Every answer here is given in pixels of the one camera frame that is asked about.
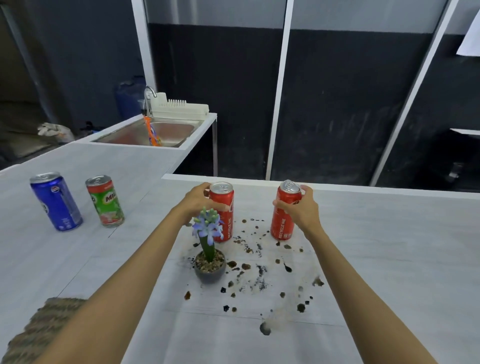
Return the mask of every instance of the green stem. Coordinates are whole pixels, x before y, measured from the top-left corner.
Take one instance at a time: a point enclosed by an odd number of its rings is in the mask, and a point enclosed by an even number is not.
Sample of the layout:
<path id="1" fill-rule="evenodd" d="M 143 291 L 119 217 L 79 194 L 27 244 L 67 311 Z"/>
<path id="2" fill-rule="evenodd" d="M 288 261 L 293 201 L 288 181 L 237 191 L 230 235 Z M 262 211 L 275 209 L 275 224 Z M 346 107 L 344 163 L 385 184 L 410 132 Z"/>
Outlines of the green stem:
<path id="1" fill-rule="evenodd" d="M 215 257 L 215 243 L 213 243 L 212 245 L 208 245 L 207 239 L 207 236 L 200 238 L 200 244 L 202 245 L 202 249 L 204 250 L 205 259 L 207 260 L 207 262 L 213 262 L 213 258 Z"/>

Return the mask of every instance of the silver can top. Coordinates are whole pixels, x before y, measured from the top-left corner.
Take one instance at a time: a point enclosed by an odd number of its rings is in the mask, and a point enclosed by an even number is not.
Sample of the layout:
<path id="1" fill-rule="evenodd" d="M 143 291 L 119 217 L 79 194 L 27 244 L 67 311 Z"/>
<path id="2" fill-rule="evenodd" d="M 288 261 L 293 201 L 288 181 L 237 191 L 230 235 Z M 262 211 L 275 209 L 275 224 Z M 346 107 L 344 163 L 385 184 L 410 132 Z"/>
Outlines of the silver can top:
<path id="1" fill-rule="evenodd" d="M 48 172 L 48 173 L 37 174 L 36 176 L 33 176 L 32 178 L 30 178 L 30 183 L 37 184 L 37 183 L 50 182 L 58 177 L 61 177 L 61 174 L 59 172 Z"/>
<path id="2" fill-rule="evenodd" d="M 298 186 L 295 182 L 292 182 L 291 180 L 286 180 L 280 184 L 280 190 L 288 194 L 297 194 L 298 192 L 300 192 L 300 186 Z"/>
<path id="3" fill-rule="evenodd" d="M 229 194 L 233 191 L 233 184 L 228 182 L 215 182 L 210 185 L 210 192 L 215 194 Z"/>
<path id="4" fill-rule="evenodd" d="M 89 178 L 88 180 L 85 181 L 85 184 L 88 186 L 101 186 L 105 183 L 110 182 L 112 179 L 109 176 L 103 175 L 103 176 L 96 176 Z"/>

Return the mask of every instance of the white vertical post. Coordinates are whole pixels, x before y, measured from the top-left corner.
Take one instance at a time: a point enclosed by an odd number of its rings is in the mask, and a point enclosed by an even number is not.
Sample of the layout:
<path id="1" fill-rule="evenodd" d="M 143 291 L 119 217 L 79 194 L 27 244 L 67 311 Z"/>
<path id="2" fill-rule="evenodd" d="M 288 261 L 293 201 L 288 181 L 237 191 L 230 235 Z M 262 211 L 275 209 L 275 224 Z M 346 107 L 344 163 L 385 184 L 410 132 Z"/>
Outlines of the white vertical post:
<path id="1" fill-rule="evenodd" d="M 288 38 L 290 37 L 290 25 L 292 22 L 293 1 L 287 0 L 285 8 L 285 20 L 283 23 L 282 50 L 280 52 L 280 66 L 278 68 L 278 80 L 276 82 L 275 104 L 273 108 L 272 132 L 270 133 L 270 146 L 268 147 L 267 172 L 265 179 L 270 180 L 272 174 L 273 152 L 275 149 L 276 128 L 278 126 L 278 113 L 282 98 L 283 76 L 285 74 L 285 62 L 287 60 Z"/>
<path id="2" fill-rule="evenodd" d="M 156 92 L 156 80 L 153 70 L 152 52 L 150 51 L 147 17 L 143 0 L 132 0 L 132 8 L 135 27 L 137 28 L 138 45 L 140 46 L 140 54 L 144 65 L 145 80 L 147 85 Z"/>
<path id="3" fill-rule="evenodd" d="M 440 18 L 437 28 L 435 29 L 435 33 L 433 34 L 433 38 L 428 48 L 428 51 L 425 54 L 425 58 L 423 59 L 423 62 L 420 66 L 417 76 L 413 81 L 413 85 L 410 88 L 410 92 L 408 93 L 407 99 L 395 123 L 393 131 L 390 134 L 390 138 L 388 139 L 387 145 L 385 146 L 382 156 L 380 157 L 380 161 L 378 162 L 377 168 L 375 169 L 375 172 L 373 173 L 373 177 L 370 180 L 371 187 L 374 187 L 378 182 L 380 174 L 384 169 L 388 156 L 390 155 L 390 152 L 392 151 L 393 145 L 395 144 L 398 134 L 400 133 L 400 130 L 402 129 L 405 119 L 407 118 L 408 112 L 410 111 L 410 108 L 413 104 L 413 100 L 415 100 L 415 97 L 417 96 L 418 90 L 420 89 L 420 85 L 422 84 L 423 79 L 425 78 L 425 74 L 427 73 L 428 68 L 430 67 L 430 63 L 432 62 L 433 56 L 437 51 L 438 45 L 440 44 L 440 41 L 444 36 L 445 30 L 447 29 L 448 23 L 452 18 L 453 12 L 455 11 L 457 4 L 458 4 L 458 0 L 448 0 L 448 3 L 445 5 L 444 12 L 442 13 L 442 17 Z"/>

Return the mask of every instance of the hand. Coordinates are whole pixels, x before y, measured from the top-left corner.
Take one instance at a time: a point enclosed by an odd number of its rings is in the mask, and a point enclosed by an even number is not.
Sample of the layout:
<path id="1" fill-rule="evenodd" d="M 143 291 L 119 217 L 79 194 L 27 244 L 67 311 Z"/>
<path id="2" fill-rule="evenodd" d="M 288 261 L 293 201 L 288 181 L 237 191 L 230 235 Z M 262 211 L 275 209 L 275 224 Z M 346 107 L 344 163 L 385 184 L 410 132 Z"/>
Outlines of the hand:
<path id="1" fill-rule="evenodd" d="M 313 190 L 304 184 L 300 187 L 305 191 L 305 194 L 299 203 L 292 205 L 280 200 L 274 200 L 273 205 L 285 210 L 304 233 L 311 232 L 318 227 L 321 229 L 318 204 L 313 199 Z"/>
<path id="2" fill-rule="evenodd" d="M 228 211 L 228 205 L 215 202 L 208 198 L 209 192 L 207 189 L 210 188 L 210 184 L 209 182 L 204 182 L 193 187 L 187 192 L 183 200 L 174 207 L 174 209 L 182 214 L 182 218 L 185 219 L 185 224 L 189 223 L 192 218 L 198 216 L 203 207 L 207 210 L 213 208 L 218 212 Z"/>

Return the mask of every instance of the faucet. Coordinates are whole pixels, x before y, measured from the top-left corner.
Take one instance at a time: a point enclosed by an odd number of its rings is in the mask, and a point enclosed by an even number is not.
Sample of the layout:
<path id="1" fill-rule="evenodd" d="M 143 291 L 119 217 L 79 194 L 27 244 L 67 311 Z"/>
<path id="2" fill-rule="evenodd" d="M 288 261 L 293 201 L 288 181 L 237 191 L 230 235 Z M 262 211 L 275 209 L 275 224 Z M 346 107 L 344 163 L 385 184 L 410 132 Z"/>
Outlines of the faucet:
<path id="1" fill-rule="evenodd" d="M 153 116 L 152 104 L 150 102 L 150 97 L 147 97 L 148 91 L 150 91 L 153 97 L 157 97 L 157 96 L 156 96 L 156 92 L 150 86 L 145 87 L 145 90 L 144 90 L 145 116 L 148 116 L 151 118 Z"/>

